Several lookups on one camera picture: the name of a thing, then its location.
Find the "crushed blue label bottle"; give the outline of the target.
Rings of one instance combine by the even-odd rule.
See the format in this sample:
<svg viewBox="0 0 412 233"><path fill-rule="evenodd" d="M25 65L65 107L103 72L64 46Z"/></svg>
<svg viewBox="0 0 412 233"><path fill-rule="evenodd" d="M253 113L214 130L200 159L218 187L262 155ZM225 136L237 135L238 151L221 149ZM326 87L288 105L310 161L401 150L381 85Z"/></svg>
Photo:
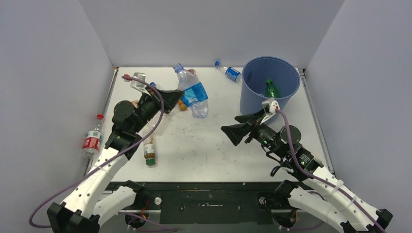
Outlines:
<svg viewBox="0 0 412 233"><path fill-rule="evenodd" d="M197 75L180 63L173 66L173 69L178 78L178 90L184 92L181 101L191 110L194 118L206 118L208 95Z"/></svg>

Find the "green plastic bottle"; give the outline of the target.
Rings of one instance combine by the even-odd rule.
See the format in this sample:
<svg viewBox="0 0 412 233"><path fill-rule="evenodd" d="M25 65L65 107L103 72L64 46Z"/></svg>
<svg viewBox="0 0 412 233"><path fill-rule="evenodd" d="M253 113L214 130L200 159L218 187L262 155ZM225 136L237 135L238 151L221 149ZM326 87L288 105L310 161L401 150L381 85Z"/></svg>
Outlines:
<svg viewBox="0 0 412 233"><path fill-rule="evenodd" d="M280 92L278 88L273 84L272 79L266 80L265 95L268 98L275 98L275 99L280 97Z"/></svg>

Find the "blue plastic bin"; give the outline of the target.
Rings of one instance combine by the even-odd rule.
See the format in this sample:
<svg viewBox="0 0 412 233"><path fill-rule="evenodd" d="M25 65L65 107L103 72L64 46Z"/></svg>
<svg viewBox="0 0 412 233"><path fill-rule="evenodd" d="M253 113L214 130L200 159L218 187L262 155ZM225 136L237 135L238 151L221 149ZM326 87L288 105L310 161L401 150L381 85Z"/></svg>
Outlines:
<svg viewBox="0 0 412 233"><path fill-rule="evenodd" d="M242 70L240 113L262 110L262 102L275 98L283 109L300 87L300 75L289 62L271 56L250 60Z"/></svg>

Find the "red cap red label bottle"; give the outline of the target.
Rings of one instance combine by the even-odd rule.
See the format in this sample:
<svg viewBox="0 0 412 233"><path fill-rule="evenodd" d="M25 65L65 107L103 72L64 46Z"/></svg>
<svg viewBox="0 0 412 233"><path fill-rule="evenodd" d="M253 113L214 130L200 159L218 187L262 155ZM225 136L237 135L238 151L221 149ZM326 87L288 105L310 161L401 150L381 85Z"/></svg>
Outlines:
<svg viewBox="0 0 412 233"><path fill-rule="evenodd" d="M98 114L96 116L93 128L87 132L86 139L83 144L83 153L85 157L93 157L99 152L103 123L104 115Z"/></svg>

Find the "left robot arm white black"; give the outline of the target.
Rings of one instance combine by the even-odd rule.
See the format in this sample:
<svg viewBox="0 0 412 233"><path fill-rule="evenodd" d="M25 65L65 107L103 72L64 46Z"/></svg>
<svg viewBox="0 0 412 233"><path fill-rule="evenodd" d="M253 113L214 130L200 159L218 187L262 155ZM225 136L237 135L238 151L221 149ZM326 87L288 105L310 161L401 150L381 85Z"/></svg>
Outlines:
<svg viewBox="0 0 412 233"><path fill-rule="evenodd" d="M144 205L143 186L126 181L109 196L101 199L114 175L132 158L144 137L138 133L157 113L169 113L183 96L183 91L144 91L138 105L123 100L114 107L112 132L105 149L119 153L112 157L100 154L93 169L74 185L74 190L60 204L47 209L54 233L97 233L101 226L125 207Z"/></svg>

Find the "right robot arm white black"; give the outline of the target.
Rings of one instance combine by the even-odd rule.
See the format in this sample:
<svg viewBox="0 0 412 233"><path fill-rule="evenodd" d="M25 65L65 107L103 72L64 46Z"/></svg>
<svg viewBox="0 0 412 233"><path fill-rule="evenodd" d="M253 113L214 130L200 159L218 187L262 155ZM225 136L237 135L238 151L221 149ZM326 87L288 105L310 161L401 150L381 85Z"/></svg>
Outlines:
<svg viewBox="0 0 412 233"><path fill-rule="evenodd" d="M285 122L278 132L265 124L268 116L264 110L254 114L236 116L238 124L222 126L221 130L234 146L241 141L256 140L266 156L279 163L274 171L282 168L302 184L284 180L275 191L275 202L281 208L303 210L327 223L340 233L383 233L393 215L387 209L378 209L355 195L337 179L329 169L300 143L302 135L290 125L286 115L277 110Z"/></svg>

